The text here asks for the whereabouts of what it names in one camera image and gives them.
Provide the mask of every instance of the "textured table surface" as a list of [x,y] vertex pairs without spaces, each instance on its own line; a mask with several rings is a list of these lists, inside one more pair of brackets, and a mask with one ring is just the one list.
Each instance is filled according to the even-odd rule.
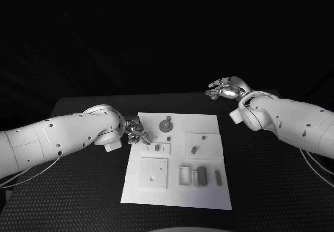
[[[280,96],[276,90],[266,91]],[[124,116],[137,112],[218,115],[232,211],[120,203],[132,148],[124,136],[122,149],[106,152],[104,146],[90,145],[15,187],[0,215],[2,232],[135,232],[178,226],[334,231],[334,189],[313,172],[300,150],[273,132],[235,125],[230,113],[237,100],[212,100],[205,93],[63,98],[51,117],[100,104],[110,104]],[[19,181],[50,164],[32,168]]]

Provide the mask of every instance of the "white cable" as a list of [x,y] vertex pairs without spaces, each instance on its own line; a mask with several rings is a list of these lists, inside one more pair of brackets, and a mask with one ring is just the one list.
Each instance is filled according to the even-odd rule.
[[[41,175],[41,174],[51,168],[51,166],[50,166],[38,175]],[[19,185],[19,184],[25,183],[27,181],[29,181],[31,179],[34,179],[38,175],[35,175],[35,176],[34,176],[32,178],[29,178],[28,180],[25,180],[25,181],[22,181],[22,182],[16,183],[15,185]]]
[[319,161],[317,161],[316,158],[312,156],[312,154],[310,154],[309,151],[307,151],[307,153],[309,153],[312,159],[315,160],[315,162],[317,163],[317,165],[319,165],[332,175],[334,175],[334,173],[333,173],[329,169],[326,169],[326,167],[319,163]]
[[[306,159],[306,161],[307,161],[307,163],[309,163],[309,160],[307,160],[307,157],[306,157],[306,155],[304,155],[304,153],[303,153],[303,150],[302,150],[302,154],[303,154],[303,157],[304,157],[304,159]],[[315,170],[315,172],[317,173],[317,175],[320,176],[320,178],[334,187],[333,183],[330,183],[329,180],[320,175],[320,173],[316,171],[316,169],[315,169],[315,167],[312,166],[310,163],[309,163],[309,165],[310,165],[312,169]]]
[[14,179],[16,179],[31,168],[28,168],[24,172],[21,172],[14,178],[11,178],[8,181],[5,181],[2,184],[0,184],[0,187],[5,186]]

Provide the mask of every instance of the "robotic hand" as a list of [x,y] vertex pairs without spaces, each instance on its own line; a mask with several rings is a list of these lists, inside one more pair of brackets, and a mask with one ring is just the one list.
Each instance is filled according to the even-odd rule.
[[129,120],[110,105],[97,105],[84,113],[55,117],[0,132],[0,179],[28,168],[83,150],[93,142],[107,152],[129,143],[150,144],[140,118]]
[[240,101],[230,116],[235,124],[245,122],[258,131],[274,132],[279,139],[303,150],[334,159],[334,113],[309,103],[251,89],[245,81],[232,76],[209,84],[212,99],[224,96]]

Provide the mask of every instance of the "table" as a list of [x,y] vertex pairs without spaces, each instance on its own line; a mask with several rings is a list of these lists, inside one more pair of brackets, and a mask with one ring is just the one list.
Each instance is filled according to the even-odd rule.
[[[90,145],[15,187],[0,215],[0,231],[150,231],[195,226],[231,231],[334,231],[334,189],[307,165],[300,150],[268,130],[235,125],[238,101],[205,93],[63,98],[51,117],[110,104],[137,112],[218,114],[232,211],[120,203],[132,145],[106,152]],[[40,173],[37,166],[21,179]]]

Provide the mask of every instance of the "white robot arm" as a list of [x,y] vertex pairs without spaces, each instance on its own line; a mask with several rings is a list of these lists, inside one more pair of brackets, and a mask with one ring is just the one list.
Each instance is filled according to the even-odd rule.
[[238,124],[258,131],[274,132],[279,139],[303,150],[334,159],[334,113],[325,108],[276,95],[254,91],[245,81],[234,76],[209,84],[207,94],[237,98],[240,107],[230,116]]
[[83,150],[93,142],[104,145],[107,151],[122,148],[124,132],[129,143],[137,143],[143,137],[150,144],[139,118],[126,120],[110,105],[0,132],[0,179]]

